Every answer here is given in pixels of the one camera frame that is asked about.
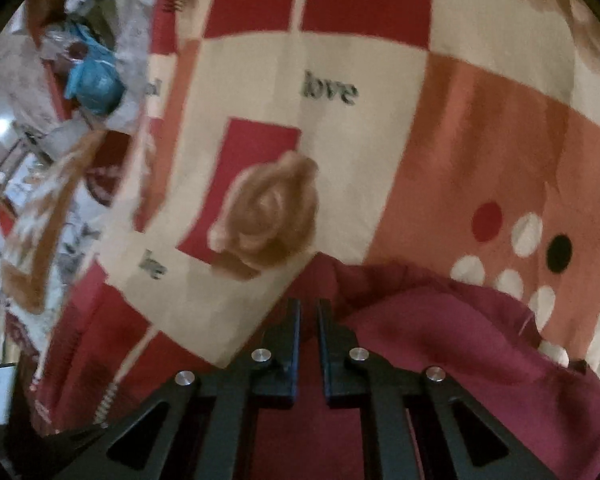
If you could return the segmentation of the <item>maroon knit sweater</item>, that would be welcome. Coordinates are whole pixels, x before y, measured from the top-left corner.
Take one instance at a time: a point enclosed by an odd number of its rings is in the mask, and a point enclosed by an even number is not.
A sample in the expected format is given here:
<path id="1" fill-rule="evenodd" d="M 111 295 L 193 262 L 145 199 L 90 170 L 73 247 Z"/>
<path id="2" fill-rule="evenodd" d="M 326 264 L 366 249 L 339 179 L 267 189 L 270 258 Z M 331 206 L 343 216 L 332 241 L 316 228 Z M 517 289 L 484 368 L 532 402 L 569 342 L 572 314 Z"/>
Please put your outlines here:
<path id="1" fill-rule="evenodd" d="M 315 306 L 404 370 L 447 370 L 562 479 L 600 479 L 600 380 L 539 352 L 532 312 L 494 289 L 411 264 L 347 266 L 317 255 L 287 289 L 302 304 L 299 396 L 258 421 L 256 479 L 358 479 L 358 413 L 326 404 Z"/>

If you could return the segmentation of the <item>grey floral bedsheet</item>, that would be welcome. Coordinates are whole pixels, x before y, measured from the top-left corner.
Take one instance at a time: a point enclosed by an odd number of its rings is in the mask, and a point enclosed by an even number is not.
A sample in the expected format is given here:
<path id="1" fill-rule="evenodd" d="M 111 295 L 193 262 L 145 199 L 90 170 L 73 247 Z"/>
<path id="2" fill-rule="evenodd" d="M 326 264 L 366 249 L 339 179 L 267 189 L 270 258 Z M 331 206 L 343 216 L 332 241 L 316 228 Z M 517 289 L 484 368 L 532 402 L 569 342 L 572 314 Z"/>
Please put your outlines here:
<path id="1" fill-rule="evenodd" d="M 102 120 L 109 129 L 91 165 L 83 170 L 70 202 L 52 265 L 52 277 L 72 284 L 93 257 L 106 211 L 122 175 L 132 136 L 140 126 L 146 91 L 149 29 L 157 0 L 116 0 L 118 29 L 114 67 L 124 85 L 117 107 Z"/>

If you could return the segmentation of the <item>blue plastic bag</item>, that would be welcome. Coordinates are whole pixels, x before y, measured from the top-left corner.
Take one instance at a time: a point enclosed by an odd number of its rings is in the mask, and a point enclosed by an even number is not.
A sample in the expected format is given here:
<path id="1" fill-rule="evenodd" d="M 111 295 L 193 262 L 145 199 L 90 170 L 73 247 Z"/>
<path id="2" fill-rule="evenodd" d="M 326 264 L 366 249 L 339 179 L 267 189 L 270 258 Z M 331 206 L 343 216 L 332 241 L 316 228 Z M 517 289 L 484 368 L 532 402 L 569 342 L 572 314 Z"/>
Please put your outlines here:
<path id="1" fill-rule="evenodd" d="M 107 116 L 120 104 L 125 86 L 111 50 L 97 41 L 87 26 L 71 23 L 70 38 L 86 47 L 84 58 L 72 63 L 64 98 L 78 103 L 97 116 Z"/>

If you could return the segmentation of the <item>red cream patterned blanket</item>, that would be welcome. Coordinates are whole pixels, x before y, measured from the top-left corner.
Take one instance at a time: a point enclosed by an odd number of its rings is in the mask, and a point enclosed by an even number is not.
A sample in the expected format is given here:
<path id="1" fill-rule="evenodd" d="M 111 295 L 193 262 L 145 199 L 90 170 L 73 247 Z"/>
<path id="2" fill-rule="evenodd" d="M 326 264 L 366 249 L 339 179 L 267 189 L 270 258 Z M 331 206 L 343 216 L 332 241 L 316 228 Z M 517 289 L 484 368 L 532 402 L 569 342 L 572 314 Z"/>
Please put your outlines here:
<path id="1" fill-rule="evenodd" d="M 33 379 L 46 434 L 230 362 L 321 256 L 526 304 L 600 378 L 590 0 L 158 0 L 140 128 Z"/>

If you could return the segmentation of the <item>orange patterned quilt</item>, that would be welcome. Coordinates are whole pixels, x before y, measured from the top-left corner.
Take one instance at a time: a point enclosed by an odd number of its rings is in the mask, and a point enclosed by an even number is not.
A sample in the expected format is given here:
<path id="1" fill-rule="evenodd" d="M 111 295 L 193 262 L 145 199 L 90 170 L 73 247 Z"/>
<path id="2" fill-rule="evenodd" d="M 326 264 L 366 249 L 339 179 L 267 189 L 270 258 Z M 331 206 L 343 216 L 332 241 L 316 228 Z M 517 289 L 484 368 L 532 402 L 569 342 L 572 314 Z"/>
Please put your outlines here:
<path id="1" fill-rule="evenodd" d="M 79 180 L 106 132 L 93 130 L 46 170 L 5 240 L 1 258 L 4 293 L 33 314 L 45 309 L 50 266 Z"/>

